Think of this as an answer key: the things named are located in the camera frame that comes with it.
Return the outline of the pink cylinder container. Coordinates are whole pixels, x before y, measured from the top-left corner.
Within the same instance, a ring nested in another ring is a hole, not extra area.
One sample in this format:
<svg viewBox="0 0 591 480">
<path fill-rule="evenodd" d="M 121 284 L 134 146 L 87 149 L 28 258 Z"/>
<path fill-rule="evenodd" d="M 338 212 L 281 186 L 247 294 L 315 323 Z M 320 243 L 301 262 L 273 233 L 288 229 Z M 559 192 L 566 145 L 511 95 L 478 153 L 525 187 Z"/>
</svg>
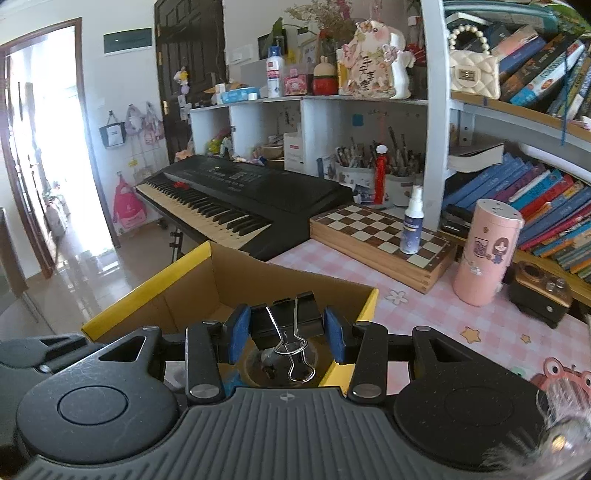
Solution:
<svg viewBox="0 0 591 480">
<path fill-rule="evenodd" d="M 465 303 L 482 307 L 501 290 L 525 222 L 521 213 L 494 199 L 477 201 L 468 239 L 453 282 Z"/>
</svg>

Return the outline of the wooden chess board box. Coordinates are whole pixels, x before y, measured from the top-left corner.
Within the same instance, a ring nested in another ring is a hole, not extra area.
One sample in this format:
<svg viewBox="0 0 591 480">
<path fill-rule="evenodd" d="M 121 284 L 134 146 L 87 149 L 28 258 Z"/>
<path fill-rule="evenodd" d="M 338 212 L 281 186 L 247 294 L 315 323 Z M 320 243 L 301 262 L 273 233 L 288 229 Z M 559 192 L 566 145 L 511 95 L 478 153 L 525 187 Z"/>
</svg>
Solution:
<svg viewBox="0 0 591 480">
<path fill-rule="evenodd" d="M 414 290 L 426 294 L 456 259 L 457 244 L 424 230 L 419 250 L 402 249 L 403 221 L 383 211 L 346 204 L 310 220 L 321 242 Z"/>
</svg>

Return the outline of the dark wooden door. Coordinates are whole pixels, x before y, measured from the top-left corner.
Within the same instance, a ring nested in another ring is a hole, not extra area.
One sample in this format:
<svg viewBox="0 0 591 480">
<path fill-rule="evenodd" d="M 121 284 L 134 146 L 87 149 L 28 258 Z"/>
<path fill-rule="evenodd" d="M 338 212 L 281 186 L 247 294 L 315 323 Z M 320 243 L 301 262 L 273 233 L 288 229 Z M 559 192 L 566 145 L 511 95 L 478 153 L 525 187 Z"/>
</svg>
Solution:
<svg viewBox="0 0 591 480">
<path fill-rule="evenodd" d="M 168 159 L 191 137 L 189 111 L 228 79 L 223 5 L 214 0 L 159 0 L 154 4 L 158 88 Z"/>
</svg>

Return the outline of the white lotion bottle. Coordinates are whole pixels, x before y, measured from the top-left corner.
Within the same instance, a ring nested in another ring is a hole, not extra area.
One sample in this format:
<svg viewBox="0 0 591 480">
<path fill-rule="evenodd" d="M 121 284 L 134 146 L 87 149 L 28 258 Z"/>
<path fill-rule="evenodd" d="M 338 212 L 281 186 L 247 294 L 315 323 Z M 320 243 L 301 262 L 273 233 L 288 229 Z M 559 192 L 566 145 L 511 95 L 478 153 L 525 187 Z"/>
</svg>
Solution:
<svg viewBox="0 0 591 480">
<path fill-rule="evenodd" d="M 270 46 L 266 59 L 266 79 L 269 98 L 283 96 L 283 55 L 280 46 Z"/>
</svg>

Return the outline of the yellow tape roll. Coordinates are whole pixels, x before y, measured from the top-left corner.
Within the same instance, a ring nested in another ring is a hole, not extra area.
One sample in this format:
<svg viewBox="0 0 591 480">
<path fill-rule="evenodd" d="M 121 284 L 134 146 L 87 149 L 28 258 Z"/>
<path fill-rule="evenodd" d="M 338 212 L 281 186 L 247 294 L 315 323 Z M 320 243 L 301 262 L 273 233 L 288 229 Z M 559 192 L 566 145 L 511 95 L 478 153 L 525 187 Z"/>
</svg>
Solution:
<svg viewBox="0 0 591 480">
<path fill-rule="evenodd" d="M 273 348 L 260 351 L 252 340 L 246 343 L 245 351 L 238 363 L 242 381 L 263 388 L 315 387 L 320 384 L 332 364 L 332 355 L 325 341 L 312 339 L 305 349 L 308 363 L 315 368 L 315 377 L 307 383 L 297 383 L 290 379 L 291 362 L 287 356 L 274 353 Z"/>
</svg>

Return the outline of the pink backpack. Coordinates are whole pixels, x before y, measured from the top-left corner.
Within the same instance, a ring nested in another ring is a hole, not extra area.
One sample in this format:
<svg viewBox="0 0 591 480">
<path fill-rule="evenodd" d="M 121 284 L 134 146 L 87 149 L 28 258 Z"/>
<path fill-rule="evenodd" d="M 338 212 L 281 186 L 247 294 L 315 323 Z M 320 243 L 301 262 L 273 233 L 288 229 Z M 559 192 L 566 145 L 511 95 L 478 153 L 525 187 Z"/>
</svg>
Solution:
<svg viewBox="0 0 591 480">
<path fill-rule="evenodd" d="M 123 229 L 130 230 L 142 225 L 147 218 L 145 205 L 134 189 L 125 181 L 121 172 L 117 173 L 118 184 L 113 201 L 113 222 Z"/>
</svg>

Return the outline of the brown vintage radio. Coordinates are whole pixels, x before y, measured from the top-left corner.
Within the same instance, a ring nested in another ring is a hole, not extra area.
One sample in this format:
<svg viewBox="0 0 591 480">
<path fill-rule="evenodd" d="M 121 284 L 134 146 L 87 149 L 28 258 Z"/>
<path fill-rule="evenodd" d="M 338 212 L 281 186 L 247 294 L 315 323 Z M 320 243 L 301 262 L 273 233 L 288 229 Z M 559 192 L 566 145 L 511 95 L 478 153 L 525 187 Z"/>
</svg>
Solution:
<svg viewBox="0 0 591 480">
<path fill-rule="evenodd" d="M 573 302 L 571 288 L 563 277 L 525 261 L 514 266 L 508 296 L 522 313 L 551 329 L 558 327 Z"/>
</svg>

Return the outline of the yellow cardboard box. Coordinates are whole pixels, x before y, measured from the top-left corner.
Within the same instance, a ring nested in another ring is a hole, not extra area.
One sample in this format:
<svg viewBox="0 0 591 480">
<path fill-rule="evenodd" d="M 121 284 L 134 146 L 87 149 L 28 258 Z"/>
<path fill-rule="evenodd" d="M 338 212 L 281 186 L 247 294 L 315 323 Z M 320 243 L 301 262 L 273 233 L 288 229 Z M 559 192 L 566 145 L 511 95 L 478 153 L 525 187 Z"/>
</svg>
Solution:
<svg viewBox="0 0 591 480">
<path fill-rule="evenodd" d="M 271 304 L 306 292 L 315 294 L 319 310 L 331 306 L 349 322 L 374 317 L 378 290 L 373 287 L 204 243 L 106 308 L 82 331 L 102 343 L 144 326 L 183 334 L 196 321 L 225 321 L 240 304 Z"/>
</svg>

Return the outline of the black electronic keyboard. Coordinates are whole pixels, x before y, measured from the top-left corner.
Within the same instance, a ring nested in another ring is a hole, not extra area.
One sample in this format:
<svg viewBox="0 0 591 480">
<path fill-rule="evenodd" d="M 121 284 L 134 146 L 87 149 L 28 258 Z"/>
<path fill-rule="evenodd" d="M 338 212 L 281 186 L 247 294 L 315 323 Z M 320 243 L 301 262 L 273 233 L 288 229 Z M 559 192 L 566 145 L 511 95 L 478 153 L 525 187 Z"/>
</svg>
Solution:
<svg viewBox="0 0 591 480">
<path fill-rule="evenodd" d="M 308 241 L 312 217 L 353 201 L 334 181 L 196 155 L 135 187 L 195 242 L 211 241 L 267 261 Z"/>
</svg>

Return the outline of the white pen holder cup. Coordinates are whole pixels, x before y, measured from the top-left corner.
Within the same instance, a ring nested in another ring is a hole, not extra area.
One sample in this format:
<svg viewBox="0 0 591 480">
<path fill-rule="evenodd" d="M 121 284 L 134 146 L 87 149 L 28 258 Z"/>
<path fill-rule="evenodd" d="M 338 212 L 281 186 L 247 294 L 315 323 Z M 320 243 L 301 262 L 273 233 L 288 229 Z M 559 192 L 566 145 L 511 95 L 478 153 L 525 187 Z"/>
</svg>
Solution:
<svg viewBox="0 0 591 480">
<path fill-rule="evenodd" d="M 353 190 L 353 199 L 376 208 L 407 207 L 416 175 L 394 168 L 389 159 L 371 167 L 335 166 L 335 179 Z"/>
</svg>

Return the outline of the pink cartoon desk mat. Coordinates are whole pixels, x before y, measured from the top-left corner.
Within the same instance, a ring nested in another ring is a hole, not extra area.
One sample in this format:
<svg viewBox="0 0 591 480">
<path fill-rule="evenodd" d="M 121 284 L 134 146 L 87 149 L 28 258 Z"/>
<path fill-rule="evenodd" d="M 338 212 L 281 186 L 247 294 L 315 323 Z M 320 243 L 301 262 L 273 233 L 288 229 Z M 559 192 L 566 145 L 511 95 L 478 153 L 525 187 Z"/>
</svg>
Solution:
<svg viewBox="0 0 591 480">
<path fill-rule="evenodd" d="M 408 335 L 416 326 L 431 326 L 527 380 L 543 371 L 549 357 L 581 373 L 590 369 L 585 323 L 568 315 L 552 330 L 523 314 L 505 292 L 487 306 L 468 305 L 452 288 L 456 263 L 429 293 L 422 294 L 315 240 L 271 262 L 374 287 L 379 297 L 373 320 L 390 332 Z"/>
</svg>

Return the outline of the white shelf unit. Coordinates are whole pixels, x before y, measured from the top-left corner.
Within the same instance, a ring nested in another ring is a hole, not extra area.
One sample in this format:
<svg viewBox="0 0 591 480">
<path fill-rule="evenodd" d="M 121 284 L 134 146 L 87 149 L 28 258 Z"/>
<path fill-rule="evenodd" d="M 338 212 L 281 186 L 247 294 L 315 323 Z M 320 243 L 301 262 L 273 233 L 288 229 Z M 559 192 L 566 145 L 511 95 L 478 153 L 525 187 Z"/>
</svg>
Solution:
<svg viewBox="0 0 591 480">
<path fill-rule="evenodd" d="M 346 96 L 293 96 L 259 99 L 190 111 L 192 140 L 197 154 L 206 154 L 214 137 L 228 132 L 231 153 L 252 159 L 271 136 L 288 135 L 298 172 L 318 174 L 317 159 L 334 155 L 339 147 L 376 142 L 406 144 L 425 155 L 424 206 L 436 216 L 442 205 L 445 147 L 434 133 L 435 109 L 426 100 L 362 99 Z"/>
</svg>

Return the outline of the white spray bottle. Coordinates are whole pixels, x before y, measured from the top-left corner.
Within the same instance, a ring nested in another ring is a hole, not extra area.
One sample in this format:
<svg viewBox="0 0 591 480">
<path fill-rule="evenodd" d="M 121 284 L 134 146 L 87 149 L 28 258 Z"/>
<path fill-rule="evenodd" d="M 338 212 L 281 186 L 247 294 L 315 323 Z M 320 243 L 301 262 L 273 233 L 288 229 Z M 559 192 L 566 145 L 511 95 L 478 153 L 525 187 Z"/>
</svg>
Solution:
<svg viewBox="0 0 591 480">
<path fill-rule="evenodd" d="M 414 255 L 420 249 L 423 229 L 423 187 L 414 185 L 408 208 L 405 210 L 400 249 L 406 255 Z"/>
</svg>

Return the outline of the row of books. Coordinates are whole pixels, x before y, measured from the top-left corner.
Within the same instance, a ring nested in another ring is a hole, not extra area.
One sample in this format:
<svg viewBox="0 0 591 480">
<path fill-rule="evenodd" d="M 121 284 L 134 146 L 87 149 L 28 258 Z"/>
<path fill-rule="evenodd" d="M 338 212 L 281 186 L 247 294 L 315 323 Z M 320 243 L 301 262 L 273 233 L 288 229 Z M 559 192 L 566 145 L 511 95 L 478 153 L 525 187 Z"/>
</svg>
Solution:
<svg viewBox="0 0 591 480">
<path fill-rule="evenodd" d="M 492 199 L 524 219 L 518 249 L 550 259 L 590 281 L 590 185 L 539 161 L 509 153 L 479 172 L 458 173 L 446 182 L 440 228 L 466 238 L 477 202 Z"/>
</svg>

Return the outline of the white quilted handbag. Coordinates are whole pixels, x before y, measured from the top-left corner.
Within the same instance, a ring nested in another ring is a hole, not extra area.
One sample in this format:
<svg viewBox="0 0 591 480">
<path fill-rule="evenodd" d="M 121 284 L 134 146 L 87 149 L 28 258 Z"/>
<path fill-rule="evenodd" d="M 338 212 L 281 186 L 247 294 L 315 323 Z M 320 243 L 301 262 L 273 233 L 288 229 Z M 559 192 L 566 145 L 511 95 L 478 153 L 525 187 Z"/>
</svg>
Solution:
<svg viewBox="0 0 591 480">
<path fill-rule="evenodd" d="M 481 51 L 457 49 L 461 34 L 470 33 L 479 42 Z M 451 90 L 493 100 L 501 96 L 499 59 L 492 54 L 488 38 L 476 26 L 459 25 L 448 38 Z"/>
</svg>

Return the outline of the black binder clip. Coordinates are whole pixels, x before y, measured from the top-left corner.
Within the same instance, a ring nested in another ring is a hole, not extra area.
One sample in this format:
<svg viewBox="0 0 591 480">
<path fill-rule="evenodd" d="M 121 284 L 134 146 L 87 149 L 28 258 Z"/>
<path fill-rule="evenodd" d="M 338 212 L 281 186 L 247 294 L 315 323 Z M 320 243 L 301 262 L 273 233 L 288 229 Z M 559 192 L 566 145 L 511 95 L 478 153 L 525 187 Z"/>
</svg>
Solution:
<svg viewBox="0 0 591 480">
<path fill-rule="evenodd" d="M 287 356 L 291 362 L 288 375 L 294 382 L 307 383 L 315 377 L 305 349 L 312 339 L 322 335 L 322 315 L 314 293 L 260 304 L 250 311 L 250 339 L 260 351 L 273 348 L 277 355 Z"/>
</svg>

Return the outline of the pig ceramic ornament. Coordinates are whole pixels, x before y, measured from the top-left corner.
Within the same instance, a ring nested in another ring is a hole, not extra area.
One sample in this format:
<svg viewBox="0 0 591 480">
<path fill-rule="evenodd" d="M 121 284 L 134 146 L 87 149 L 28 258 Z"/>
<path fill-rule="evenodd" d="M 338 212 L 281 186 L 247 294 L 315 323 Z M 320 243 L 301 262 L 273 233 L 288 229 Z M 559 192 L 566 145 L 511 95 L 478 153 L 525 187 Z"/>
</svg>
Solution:
<svg viewBox="0 0 591 480">
<path fill-rule="evenodd" d="M 408 69 L 416 62 L 404 34 L 378 20 L 356 24 L 353 39 L 337 51 L 339 94 L 406 100 Z"/>
</svg>

